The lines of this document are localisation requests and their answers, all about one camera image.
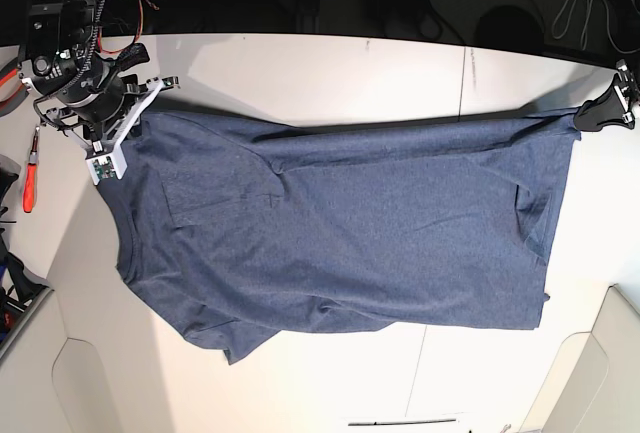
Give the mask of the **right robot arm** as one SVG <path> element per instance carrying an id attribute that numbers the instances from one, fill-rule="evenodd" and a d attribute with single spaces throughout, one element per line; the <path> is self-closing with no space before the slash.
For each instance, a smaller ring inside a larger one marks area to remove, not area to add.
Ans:
<path id="1" fill-rule="evenodd" d="M 147 0 L 136 0 L 138 6 Z M 124 48 L 101 45 L 107 0 L 29 0 L 18 76 L 44 125 L 78 139 L 88 156 L 113 152 L 177 77 L 144 83 L 130 69 L 149 62 L 140 34 Z"/>

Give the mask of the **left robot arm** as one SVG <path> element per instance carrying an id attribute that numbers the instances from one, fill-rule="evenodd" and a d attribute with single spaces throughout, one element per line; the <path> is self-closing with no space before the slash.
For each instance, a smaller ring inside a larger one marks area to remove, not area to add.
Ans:
<path id="1" fill-rule="evenodd" d="M 638 119 L 639 83 L 634 71 L 620 60 L 608 88 L 580 106 L 573 121 L 578 131 L 595 133 L 608 126 L 633 130 Z"/>

